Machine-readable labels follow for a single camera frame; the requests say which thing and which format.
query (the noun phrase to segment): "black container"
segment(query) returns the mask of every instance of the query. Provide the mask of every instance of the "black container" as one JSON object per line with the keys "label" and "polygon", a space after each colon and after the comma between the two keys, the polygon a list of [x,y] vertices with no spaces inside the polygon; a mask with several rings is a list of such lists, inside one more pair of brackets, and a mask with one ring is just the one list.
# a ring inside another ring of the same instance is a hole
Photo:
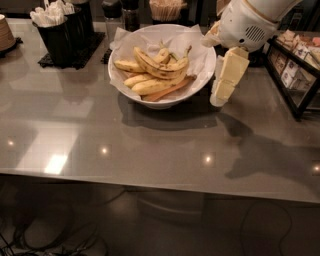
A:
{"label": "black container", "polygon": [[136,31],[140,28],[139,0],[120,0],[125,29]]}
{"label": "black container", "polygon": [[82,18],[82,10],[80,7],[74,8],[74,13],[66,14],[68,18],[67,27],[70,40],[74,51],[81,50],[86,46],[86,35],[84,31],[84,22]]}
{"label": "black container", "polygon": [[52,27],[39,27],[33,23],[39,31],[52,62],[60,67],[72,64],[75,56],[67,27],[67,20],[66,18],[64,23]]}
{"label": "black container", "polygon": [[91,15],[90,1],[82,4],[73,4],[76,7],[81,8],[81,22],[83,24],[83,31],[85,38],[88,38],[94,34],[93,21]]}

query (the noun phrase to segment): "gray table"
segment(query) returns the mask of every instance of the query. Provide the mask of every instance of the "gray table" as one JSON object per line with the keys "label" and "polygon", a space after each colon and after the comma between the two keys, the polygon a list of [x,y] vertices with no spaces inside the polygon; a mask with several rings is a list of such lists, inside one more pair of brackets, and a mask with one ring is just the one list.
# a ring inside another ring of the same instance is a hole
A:
{"label": "gray table", "polygon": [[320,120],[295,121],[265,68],[220,112],[210,86],[156,111],[109,84],[105,42],[83,69],[42,68],[30,20],[9,24],[24,43],[0,59],[2,174],[320,202]]}

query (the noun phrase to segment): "white bowl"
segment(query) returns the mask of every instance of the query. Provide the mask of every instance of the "white bowl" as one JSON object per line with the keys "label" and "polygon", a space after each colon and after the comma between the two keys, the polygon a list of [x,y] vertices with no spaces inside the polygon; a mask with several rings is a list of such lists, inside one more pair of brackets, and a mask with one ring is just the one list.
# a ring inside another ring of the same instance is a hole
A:
{"label": "white bowl", "polygon": [[[167,40],[173,37],[176,37],[182,33],[185,33],[186,31],[189,31],[189,30],[190,28],[180,26],[180,25],[160,24],[160,25],[153,25],[153,26],[141,28],[133,33],[130,33],[129,35],[127,35],[127,37],[132,37],[132,39],[134,40],[134,38],[136,38],[134,37],[135,34],[138,34],[143,36],[144,38],[152,40],[153,42],[160,42],[161,40],[163,42],[166,42]],[[204,46],[201,45],[200,39],[202,36],[203,35],[199,33],[199,38],[192,41],[192,49],[196,51],[196,49],[199,50],[199,47],[204,48],[204,49],[201,48],[201,51],[205,52],[206,54],[206,57],[203,63],[204,65],[201,67],[201,70],[198,70],[198,74],[196,74],[197,79],[194,80],[185,88],[181,88],[180,90],[163,97],[157,102],[143,101],[140,97],[137,97],[136,95],[133,96],[132,93],[130,93],[130,89],[128,88],[121,88],[118,86],[116,86],[116,88],[119,90],[120,93],[122,93],[129,99],[152,109],[170,108],[184,100],[187,100],[207,84],[207,82],[212,77],[215,70],[215,66],[216,66],[216,52],[213,47],[205,48]],[[192,63],[193,56],[194,55],[192,55],[192,50],[191,50],[189,54],[190,64]],[[116,59],[117,59],[117,49],[112,51],[111,56],[109,58],[109,63],[108,63],[108,72],[111,80],[114,80],[117,78],[119,79],[119,74],[117,73],[119,72],[119,70],[117,70],[113,64]]]}

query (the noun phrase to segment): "robotic arm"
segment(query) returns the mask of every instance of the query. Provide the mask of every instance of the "robotic arm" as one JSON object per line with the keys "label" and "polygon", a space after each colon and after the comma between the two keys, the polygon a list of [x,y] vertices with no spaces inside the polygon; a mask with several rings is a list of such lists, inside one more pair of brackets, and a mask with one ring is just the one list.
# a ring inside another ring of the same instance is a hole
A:
{"label": "robotic arm", "polygon": [[276,32],[282,18],[302,0],[231,0],[201,40],[206,47],[228,48],[218,56],[211,104],[223,106],[249,65],[248,53],[259,50]]}

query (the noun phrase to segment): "floor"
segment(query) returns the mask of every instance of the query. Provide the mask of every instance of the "floor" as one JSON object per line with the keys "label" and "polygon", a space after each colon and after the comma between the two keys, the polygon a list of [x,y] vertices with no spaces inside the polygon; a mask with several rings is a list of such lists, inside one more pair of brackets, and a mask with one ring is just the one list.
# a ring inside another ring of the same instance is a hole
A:
{"label": "floor", "polygon": [[299,202],[0,177],[4,255],[319,256],[319,216]]}

